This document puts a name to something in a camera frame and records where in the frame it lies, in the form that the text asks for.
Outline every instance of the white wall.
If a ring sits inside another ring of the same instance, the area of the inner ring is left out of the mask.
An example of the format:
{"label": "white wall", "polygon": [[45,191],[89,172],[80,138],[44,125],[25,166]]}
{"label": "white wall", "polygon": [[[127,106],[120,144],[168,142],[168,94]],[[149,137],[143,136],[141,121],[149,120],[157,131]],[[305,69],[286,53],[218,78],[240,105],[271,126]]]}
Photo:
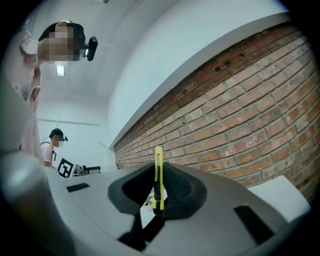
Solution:
{"label": "white wall", "polygon": [[105,142],[114,144],[189,73],[229,46],[289,18],[274,0],[185,0],[163,14],[126,61],[109,98]]}
{"label": "white wall", "polygon": [[62,92],[43,84],[38,96],[38,129],[40,141],[51,130],[59,128],[67,136],[62,148],[55,148],[58,167],[61,158],[85,166],[114,165],[114,153],[103,143],[106,105],[98,100]]}

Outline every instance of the yellow utility knife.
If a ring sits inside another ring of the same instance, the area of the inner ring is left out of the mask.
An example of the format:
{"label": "yellow utility knife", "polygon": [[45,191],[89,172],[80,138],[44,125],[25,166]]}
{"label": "yellow utility knife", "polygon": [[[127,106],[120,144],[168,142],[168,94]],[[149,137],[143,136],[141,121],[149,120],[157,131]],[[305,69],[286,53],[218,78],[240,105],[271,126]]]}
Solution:
{"label": "yellow utility knife", "polygon": [[153,213],[161,216],[165,209],[164,200],[164,152],[161,146],[155,147],[155,173],[153,193]]}

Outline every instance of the black slot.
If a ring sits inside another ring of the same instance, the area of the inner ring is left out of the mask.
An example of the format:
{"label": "black slot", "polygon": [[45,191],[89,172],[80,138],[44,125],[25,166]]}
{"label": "black slot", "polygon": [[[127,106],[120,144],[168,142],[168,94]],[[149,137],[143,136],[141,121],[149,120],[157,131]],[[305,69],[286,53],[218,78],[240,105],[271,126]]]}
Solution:
{"label": "black slot", "polygon": [[258,245],[262,244],[274,235],[274,233],[248,205],[238,206],[234,208],[234,211],[242,220],[243,224]]}
{"label": "black slot", "polygon": [[72,185],[72,186],[67,186],[66,189],[69,191],[69,193],[77,191],[77,190],[82,190],[85,188],[90,187],[87,183],[80,183],[77,185]]}

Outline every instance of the white t-shirt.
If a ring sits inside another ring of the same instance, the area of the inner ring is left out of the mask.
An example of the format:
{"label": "white t-shirt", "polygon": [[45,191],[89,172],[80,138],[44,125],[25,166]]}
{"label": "white t-shirt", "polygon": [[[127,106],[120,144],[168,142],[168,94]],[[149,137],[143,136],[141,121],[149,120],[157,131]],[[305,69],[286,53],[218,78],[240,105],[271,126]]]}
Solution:
{"label": "white t-shirt", "polygon": [[41,144],[43,161],[49,162],[50,166],[52,165],[52,152],[54,150],[54,146],[51,143],[51,139],[46,140],[45,143]]}

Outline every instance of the ceiling light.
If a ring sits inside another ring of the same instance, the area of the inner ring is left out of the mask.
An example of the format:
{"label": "ceiling light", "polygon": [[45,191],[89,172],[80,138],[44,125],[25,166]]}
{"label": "ceiling light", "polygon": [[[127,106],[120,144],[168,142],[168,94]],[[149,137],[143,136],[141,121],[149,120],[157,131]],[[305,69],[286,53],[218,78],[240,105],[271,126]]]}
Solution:
{"label": "ceiling light", "polygon": [[64,66],[56,66],[56,72],[59,77],[65,76],[65,67]]}

